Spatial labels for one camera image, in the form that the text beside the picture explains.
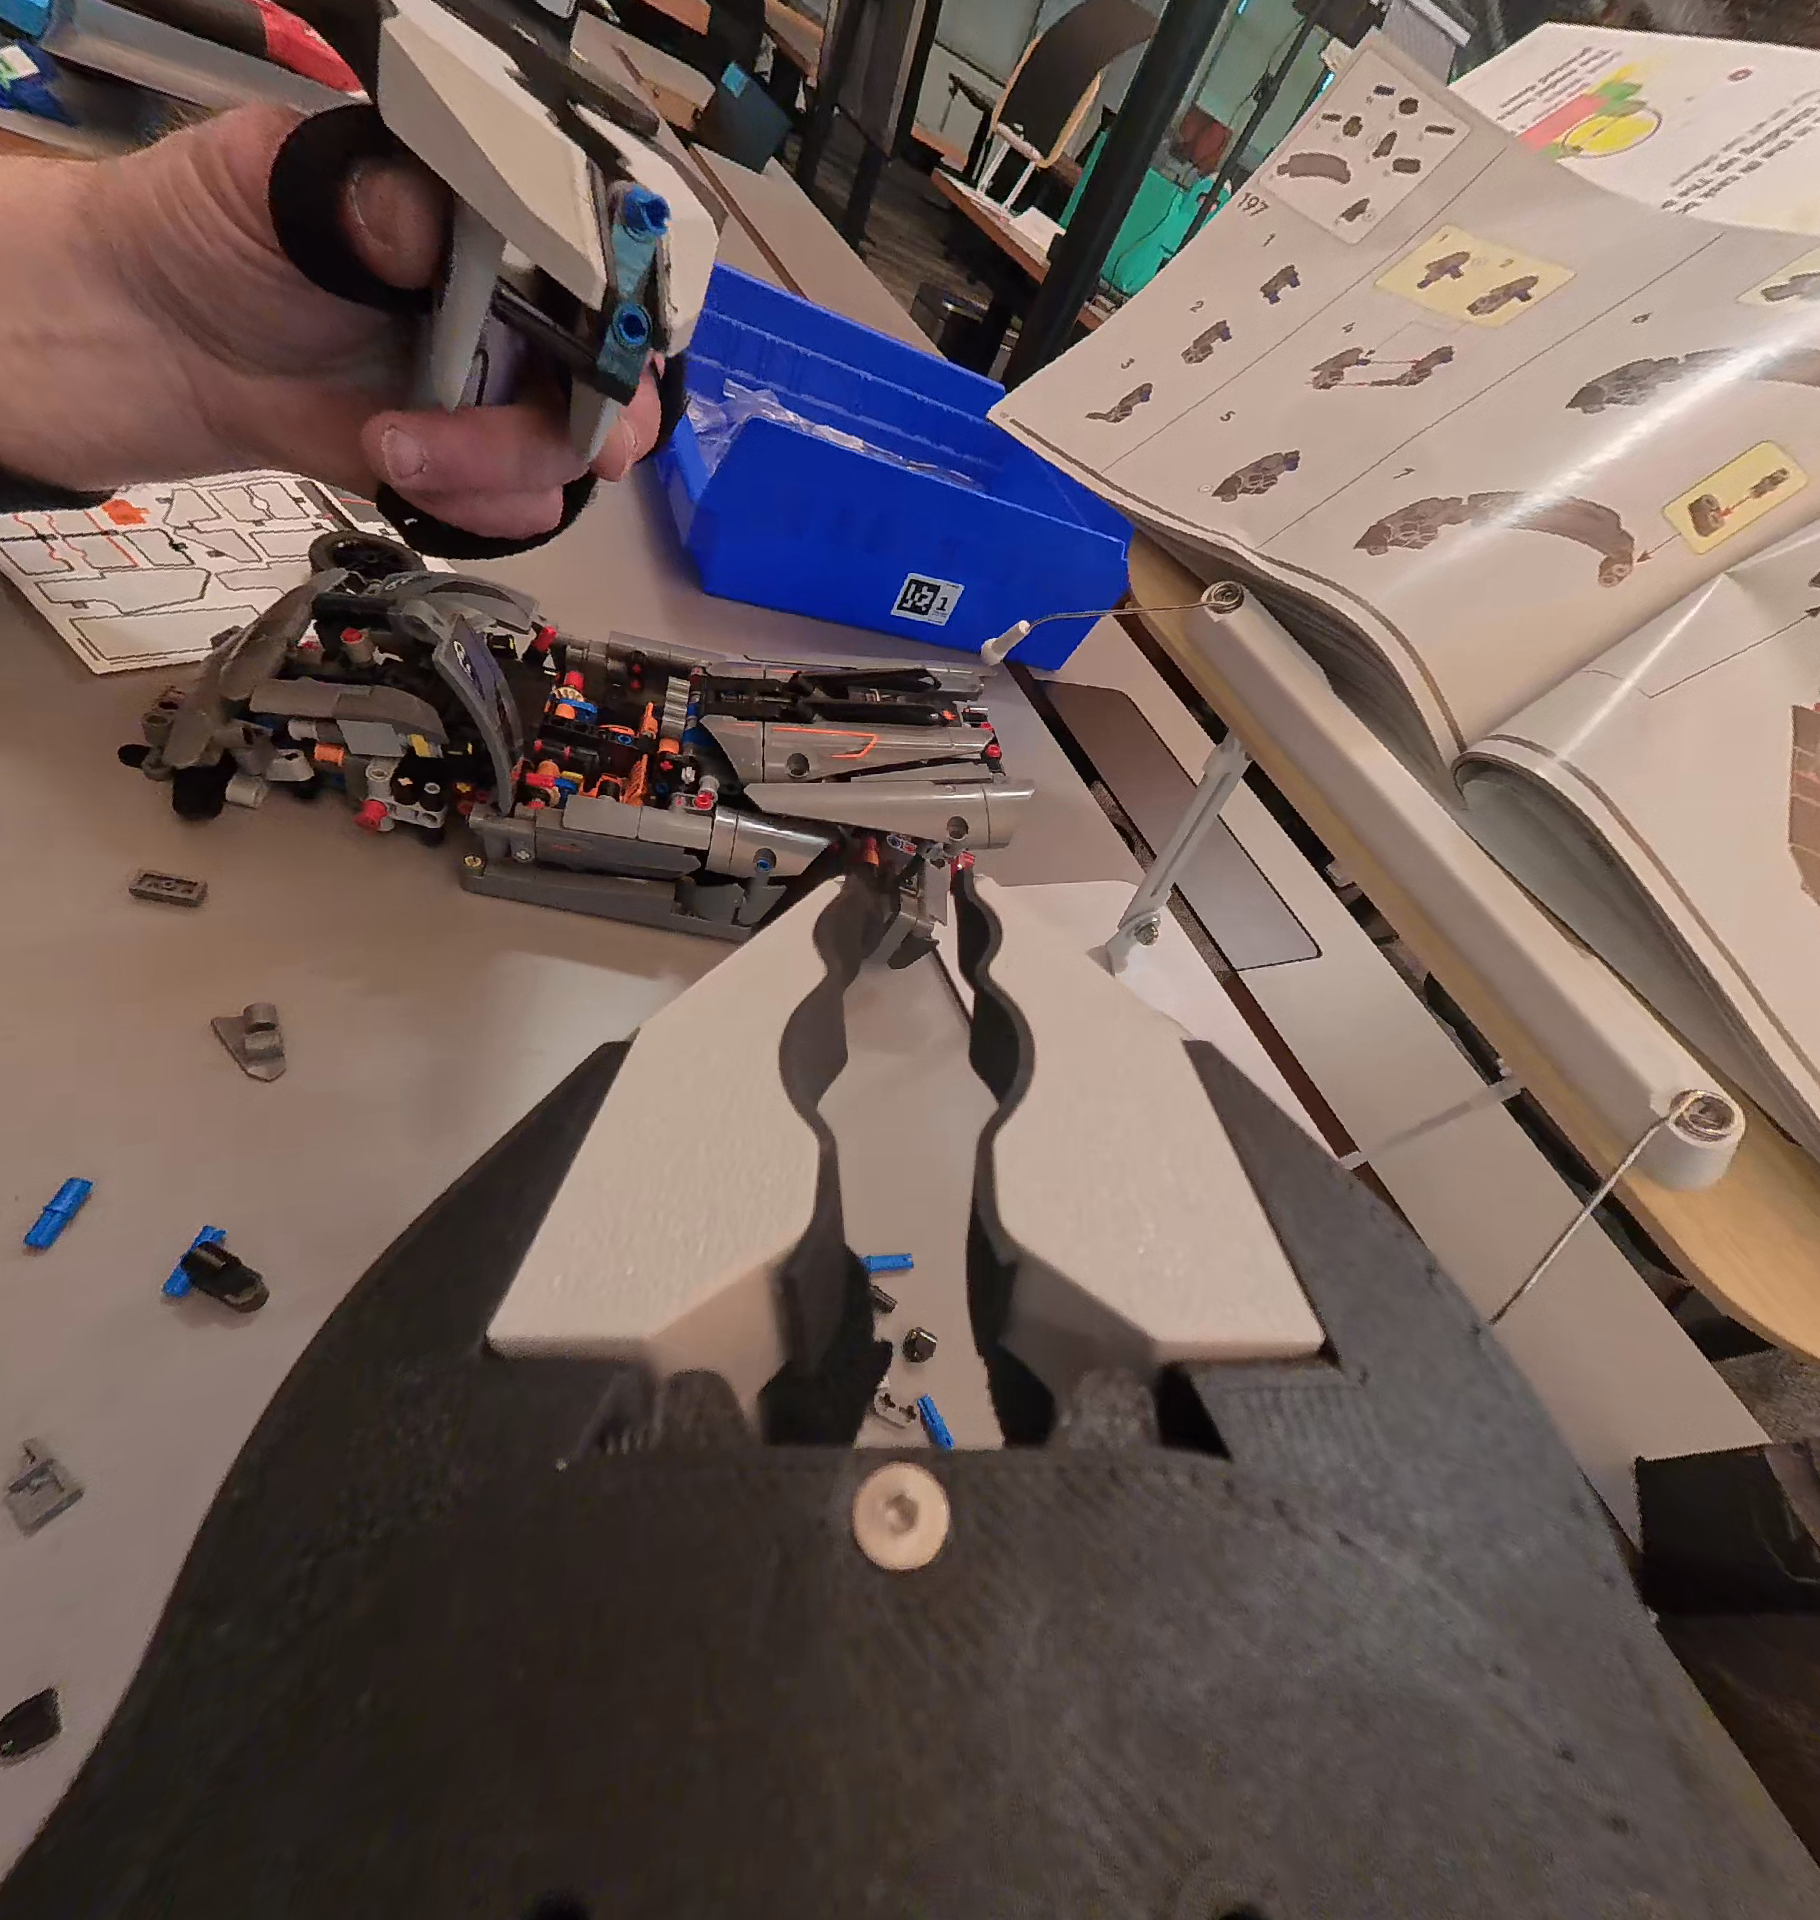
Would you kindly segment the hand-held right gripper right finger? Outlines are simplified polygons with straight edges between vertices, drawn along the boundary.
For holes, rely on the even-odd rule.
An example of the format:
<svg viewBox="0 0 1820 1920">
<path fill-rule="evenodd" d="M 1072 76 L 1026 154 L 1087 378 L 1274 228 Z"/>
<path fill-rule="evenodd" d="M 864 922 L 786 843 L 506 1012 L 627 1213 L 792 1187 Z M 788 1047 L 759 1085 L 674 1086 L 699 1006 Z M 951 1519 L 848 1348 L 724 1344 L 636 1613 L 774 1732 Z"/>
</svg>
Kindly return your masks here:
<svg viewBox="0 0 1820 1920">
<path fill-rule="evenodd" d="M 970 1069 L 993 1099 L 966 1245 L 1000 1440 L 1046 1444 L 1091 1378 L 1306 1363 L 1326 1330 L 1212 1095 L 1249 1078 L 1030 889 L 953 894 Z"/>
</svg>

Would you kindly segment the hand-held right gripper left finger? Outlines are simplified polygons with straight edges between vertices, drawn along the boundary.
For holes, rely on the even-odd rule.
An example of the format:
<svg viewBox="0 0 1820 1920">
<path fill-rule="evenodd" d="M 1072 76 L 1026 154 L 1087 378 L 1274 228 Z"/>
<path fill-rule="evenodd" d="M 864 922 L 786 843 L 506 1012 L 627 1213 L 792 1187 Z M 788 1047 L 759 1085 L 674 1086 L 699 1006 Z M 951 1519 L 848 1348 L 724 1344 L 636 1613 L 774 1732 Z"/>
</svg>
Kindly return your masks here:
<svg viewBox="0 0 1820 1920">
<path fill-rule="evenodd" d="M 774 1444 L 857 1440 L 889 1356 L 822 1101 L 893 916 L 881 879 L 827 882 L 634 1033 L 495 1311 L 495 1354 L 717 1377 Z"/>
</svg>

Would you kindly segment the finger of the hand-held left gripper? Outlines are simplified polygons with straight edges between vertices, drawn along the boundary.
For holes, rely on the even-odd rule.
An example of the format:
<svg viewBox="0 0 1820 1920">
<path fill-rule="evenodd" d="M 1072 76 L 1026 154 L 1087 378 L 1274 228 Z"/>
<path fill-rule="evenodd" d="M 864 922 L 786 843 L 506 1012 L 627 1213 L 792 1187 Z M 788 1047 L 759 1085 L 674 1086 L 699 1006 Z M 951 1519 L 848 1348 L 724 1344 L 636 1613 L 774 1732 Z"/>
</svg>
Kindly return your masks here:
<svg viewBox="0 0 1820 1920">
<path fill-rule="evenodd" d="M 398 2 L 387 12 L 374 105 L 452 196 L 420 389 L 455 413 L 467 402 L 509 253 L 600 311 L 610 291 L 609 219 L 588 156 L 522 84 L 512 57 L 441 4 Z"/>
<path fill-rule="evenodd" d="M 610 189 L 634 183 L 663 195 L 672 210 L 669 238 L 659 253 L 665 318 L 669 320 L 669 349 L 659 351 L 645 377 L 652 372 L 660 384 L 660 426 L 672 430 L 682 418 L 687 361 L 705 314 L 710 276 L 717 264 L 719 227 L 713 204 L 682 162 L 659 146 L 639 138 L 591 138 L 587 143 L 587 271 L 595 299 L 607 291 L 605 247 L 600 241 L 603 213 Z M 595 459 L 610 440 L 610 433 L 633 405 L 600 396 L 591 389 L 571 384 L 571 436 L 578 455 Z"/>
</svg>

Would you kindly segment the black beam with blue pins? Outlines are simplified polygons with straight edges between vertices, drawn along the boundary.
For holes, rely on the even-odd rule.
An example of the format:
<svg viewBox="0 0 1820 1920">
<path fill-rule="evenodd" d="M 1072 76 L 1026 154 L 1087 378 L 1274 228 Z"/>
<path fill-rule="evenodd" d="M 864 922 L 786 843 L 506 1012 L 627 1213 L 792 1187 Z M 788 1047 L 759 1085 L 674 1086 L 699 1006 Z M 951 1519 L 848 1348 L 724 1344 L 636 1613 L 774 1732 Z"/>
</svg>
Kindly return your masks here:
<svg viewBox="0 0 1820 1920">
<path fill-rule="evenodd" d="M 533 293 L 510 276 L 490 289 L 488 320 L 534 346 L 576 389 L 628 405 L 650 361 L 669 351 L 659 254 L 672 209 L 657 191 L 627 183 L 610 189 L 596 231 L 605 291 L 571 294 L 537 271 Z"/>
</svg>

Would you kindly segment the grey lego car model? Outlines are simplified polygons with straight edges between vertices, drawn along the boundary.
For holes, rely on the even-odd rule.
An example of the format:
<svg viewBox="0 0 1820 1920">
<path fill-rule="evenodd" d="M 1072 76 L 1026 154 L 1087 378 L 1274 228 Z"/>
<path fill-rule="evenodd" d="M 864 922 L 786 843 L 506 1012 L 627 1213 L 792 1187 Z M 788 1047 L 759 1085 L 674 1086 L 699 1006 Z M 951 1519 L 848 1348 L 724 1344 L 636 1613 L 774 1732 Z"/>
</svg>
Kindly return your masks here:
<svg viewBox="0 0 1820 1920">
<path fill-rule="evenodd" d="M 182 821 L 338 796 L 374 837 L 464 830 L 473 894 L 733 947 L 875 869 L 928 942 L 954 875 L 1036 796 L 981 668 L 565 636 L 529 595 L 374 532 L 307 563 L 119 755 Z"/>
</svg>

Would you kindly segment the lego instruction booklet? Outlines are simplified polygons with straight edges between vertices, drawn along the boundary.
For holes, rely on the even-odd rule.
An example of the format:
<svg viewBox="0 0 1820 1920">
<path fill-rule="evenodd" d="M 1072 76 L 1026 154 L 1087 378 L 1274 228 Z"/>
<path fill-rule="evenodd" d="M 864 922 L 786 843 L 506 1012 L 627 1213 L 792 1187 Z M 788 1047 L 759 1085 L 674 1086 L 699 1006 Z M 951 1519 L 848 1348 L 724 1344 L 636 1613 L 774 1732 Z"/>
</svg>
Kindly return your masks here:
<svg viewBox="0 0 1820 1920">
<path fill-rule="evenodd" d="M 1618 196 L 1378 36 L 993 418 L 1429 783 L 1750 567 L 1759 635 L 1820 642 L 1820 241 Z"/>
</svg>

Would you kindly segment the lego sticker sheet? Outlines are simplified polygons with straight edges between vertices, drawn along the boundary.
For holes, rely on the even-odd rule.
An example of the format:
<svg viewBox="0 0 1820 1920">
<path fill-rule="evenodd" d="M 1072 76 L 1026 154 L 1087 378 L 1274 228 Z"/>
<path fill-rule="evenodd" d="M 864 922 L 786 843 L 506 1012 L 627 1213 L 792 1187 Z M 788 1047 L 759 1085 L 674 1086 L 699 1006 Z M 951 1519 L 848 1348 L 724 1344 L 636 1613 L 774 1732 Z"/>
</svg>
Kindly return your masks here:
<svg viewBox="0 0 1820 1920">
<path fill-rule="evenodd" d="M 241 470 L 0 514 L 0 575 L 103 676 L 200 661 L 303 586 L 333 532 L 396 534 L 363 497 Z"/>
</svg>

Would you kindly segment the person's left hand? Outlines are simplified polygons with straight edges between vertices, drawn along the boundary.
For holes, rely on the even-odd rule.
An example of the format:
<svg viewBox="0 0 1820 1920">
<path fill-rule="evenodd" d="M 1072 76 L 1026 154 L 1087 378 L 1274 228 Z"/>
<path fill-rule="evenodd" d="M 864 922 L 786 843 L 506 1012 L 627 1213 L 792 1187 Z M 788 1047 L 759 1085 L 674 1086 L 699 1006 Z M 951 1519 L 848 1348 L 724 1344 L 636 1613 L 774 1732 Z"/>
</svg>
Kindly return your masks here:
<svg viewBox="0 0 1820 1920">
<path fill-rule="evenodd" d="M 514 402 L 410 410 L 415 332 L 314 286 L 271 214 L 294 109 L 234 109 L 128 156 L 0 156 L 0 467 L 75 493 L 247 468 L 543 540 L 565 493 L 657 452 L 646 377 L 600 455 L 538 375 Z"/>
</svg>

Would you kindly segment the clear plastic bags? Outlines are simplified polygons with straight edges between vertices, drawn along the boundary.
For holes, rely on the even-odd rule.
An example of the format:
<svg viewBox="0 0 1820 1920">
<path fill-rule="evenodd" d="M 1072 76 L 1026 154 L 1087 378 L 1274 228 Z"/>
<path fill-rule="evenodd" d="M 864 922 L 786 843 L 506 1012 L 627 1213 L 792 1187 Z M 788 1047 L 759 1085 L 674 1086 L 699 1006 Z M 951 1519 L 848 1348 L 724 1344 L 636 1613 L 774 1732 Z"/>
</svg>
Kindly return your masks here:
<svg viewBox="0 0 1820 1920">
<path fill-rule="evenodd" d="M 963 468 L 931 462 L 915 455 L 905 455 L 884 445 L 851 434 L 841 426 L 808 418 L 786 407 L 774 390 L 753 387 L 736 377 L 724 378 L 722 396 L 717 400 L 694 396 L 689 402 L 687 417 L 696 445 L 702 449 L 707 468 L 710 470 L 720 467 L 724 455 L 751 423 L 764 420 L 792 434 L 802 434 L 811 440 L 830 445 L 844 452 L 858 455 L 893 468 L 917 472 L 926 478 L 941 478 L 977 493 L 986 489 L 982 480 L 975 478 Z"/>
</svg>

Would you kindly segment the blue storage bin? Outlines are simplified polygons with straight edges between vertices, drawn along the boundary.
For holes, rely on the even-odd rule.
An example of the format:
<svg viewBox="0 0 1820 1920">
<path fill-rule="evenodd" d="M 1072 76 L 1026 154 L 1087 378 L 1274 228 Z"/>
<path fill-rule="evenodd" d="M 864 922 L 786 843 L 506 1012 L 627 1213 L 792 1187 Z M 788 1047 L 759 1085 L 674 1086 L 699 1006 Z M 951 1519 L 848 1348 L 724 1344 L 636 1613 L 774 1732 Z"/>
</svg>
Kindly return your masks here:
<svg viewBox="0 0 1820 1920">
<path fill-rule="evenodd" d="M 710 470 L 689 418 L 735 377 L 984 489 L 748 423 Z M 1112 611 L 1129 520 L 993 418 L 1002 389 L 753 275 L 717 267 L 659 455 L 682 548 L 710 597 L 977 654 L 1019 621 Z M 1095 623 L 1041 626 L 1016 661 L 1061 668 Z"/>
</svg>

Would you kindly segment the white book stand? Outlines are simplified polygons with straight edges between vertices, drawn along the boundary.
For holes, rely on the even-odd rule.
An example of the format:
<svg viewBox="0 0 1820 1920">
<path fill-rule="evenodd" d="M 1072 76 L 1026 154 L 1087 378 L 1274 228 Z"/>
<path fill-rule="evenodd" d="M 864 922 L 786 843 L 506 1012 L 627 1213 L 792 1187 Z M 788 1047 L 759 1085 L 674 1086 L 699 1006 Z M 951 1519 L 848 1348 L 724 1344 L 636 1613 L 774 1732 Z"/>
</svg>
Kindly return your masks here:
<svg viewBox="0 0 1820 1920">
<path fill-rule="evenodd" d="M 1716 1306 L 1820 1363 L 1820 641 L 1763 636 L 1764 567 L 1686 599 L 1424 781 L 1244 588 L 1125 615 L 1607 1167 L 1677 1099 L 1632 1209 Z"/>
</svg>

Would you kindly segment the black steel column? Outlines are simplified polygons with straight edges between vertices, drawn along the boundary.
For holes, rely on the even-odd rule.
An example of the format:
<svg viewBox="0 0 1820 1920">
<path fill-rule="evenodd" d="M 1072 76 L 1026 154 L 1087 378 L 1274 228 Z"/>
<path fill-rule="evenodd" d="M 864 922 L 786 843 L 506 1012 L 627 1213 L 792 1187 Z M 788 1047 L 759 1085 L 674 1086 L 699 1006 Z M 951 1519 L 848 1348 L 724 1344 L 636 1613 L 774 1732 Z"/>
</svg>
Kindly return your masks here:
<svg viewBox="0 0 1820 1920">
<path fill-rule="evenodd" d="M 1105 152 L 1085 175 L 1080 201 L 1021 325 L 1004 369 L 1019 389 L 1056 361 L 1077 336 L 1117 235 L 1151 172 L 1156 149 L 1206 64 L 1229 2 L 1166 2 L 1159 29 L 1121 103 Z"/>
</svg>

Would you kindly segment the brown curved chair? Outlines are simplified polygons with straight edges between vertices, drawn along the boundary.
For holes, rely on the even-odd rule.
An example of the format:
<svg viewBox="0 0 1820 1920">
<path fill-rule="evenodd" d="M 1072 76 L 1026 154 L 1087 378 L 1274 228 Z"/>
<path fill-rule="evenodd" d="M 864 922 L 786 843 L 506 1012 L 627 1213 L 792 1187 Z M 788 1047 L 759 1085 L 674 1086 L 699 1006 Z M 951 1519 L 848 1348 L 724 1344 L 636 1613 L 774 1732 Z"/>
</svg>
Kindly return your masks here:
<svg viewBox="0 0 1820 1920">
<path fill-rule="evenodd" d="M 1030 185 L 1056 169 L 1091 116 L 1117 60 L 1159 29 L 1139 2 L 1079 2 L 1021 54 L 986 122 L 986 150 L 972 191 L 1016 214 Z"/>
</svg>

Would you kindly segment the white instruction sheet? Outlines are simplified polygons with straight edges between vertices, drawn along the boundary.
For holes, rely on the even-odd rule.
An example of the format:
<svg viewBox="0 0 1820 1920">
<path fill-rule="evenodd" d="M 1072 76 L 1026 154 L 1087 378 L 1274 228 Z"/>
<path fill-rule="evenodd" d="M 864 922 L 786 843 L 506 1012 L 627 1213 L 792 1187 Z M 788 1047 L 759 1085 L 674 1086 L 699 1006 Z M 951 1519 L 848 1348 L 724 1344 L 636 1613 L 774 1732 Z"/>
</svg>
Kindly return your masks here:
<svg viewBox="0 0 1820 1920">
<path fill-rule="evenodd" d="M 1618 196 L 1820 241 L 1816 51 L 1552 23 L 1451 88 Z"/>
</svg>

